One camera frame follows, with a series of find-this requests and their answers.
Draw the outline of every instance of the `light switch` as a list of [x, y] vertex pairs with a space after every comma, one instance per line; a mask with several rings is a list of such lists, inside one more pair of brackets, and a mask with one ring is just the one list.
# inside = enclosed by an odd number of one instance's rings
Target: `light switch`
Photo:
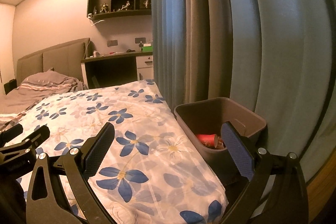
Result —
[[107, 46], [108, 47], [118, 46], [118, 40], [109, 40], [109, 41], [107, 41]]

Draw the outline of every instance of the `wall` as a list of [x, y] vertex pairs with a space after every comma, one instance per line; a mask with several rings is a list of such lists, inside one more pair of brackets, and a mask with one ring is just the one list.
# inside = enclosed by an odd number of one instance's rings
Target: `wall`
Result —
[[[16, 6], [13, 24], [13, 62], [29, 53], [90, 37], [96, 49], [106, 54], [139, 50], [136, 37], [152, 40], [152, 17], [110, 18], [91, 26], [86, 17], [87, 0], [24, 0]], [[108, 40], [118, 46], [107, 47]]]
[[15, 7], [0, 4], [0, 94], [5, 94], [3, 84], [14, 78], [12, 58], [12, 30]]

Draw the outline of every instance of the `red cup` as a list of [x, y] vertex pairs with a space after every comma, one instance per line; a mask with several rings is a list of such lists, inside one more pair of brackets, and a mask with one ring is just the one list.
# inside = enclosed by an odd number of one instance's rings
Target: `red cup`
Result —
[[196, 137], [202, 143], [202, 145], [206, 147], [216, 148], [218, 145], [218, 136], [216, 134], [197, 134]]

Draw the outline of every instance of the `desk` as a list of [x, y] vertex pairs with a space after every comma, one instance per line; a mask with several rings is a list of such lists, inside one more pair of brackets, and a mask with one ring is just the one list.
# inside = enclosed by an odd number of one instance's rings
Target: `desk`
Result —
[[81, 61], [84, 83], [89, 89], [154, 79], [152, 52], [124, 52]]

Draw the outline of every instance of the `green box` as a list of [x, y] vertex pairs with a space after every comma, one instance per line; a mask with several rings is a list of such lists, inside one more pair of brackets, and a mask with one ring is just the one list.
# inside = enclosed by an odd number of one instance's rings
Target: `green box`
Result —
[[152, 52], [153, 51], [153, 46], [148, 46], [148, 47], [142, 47], [143, 52]]

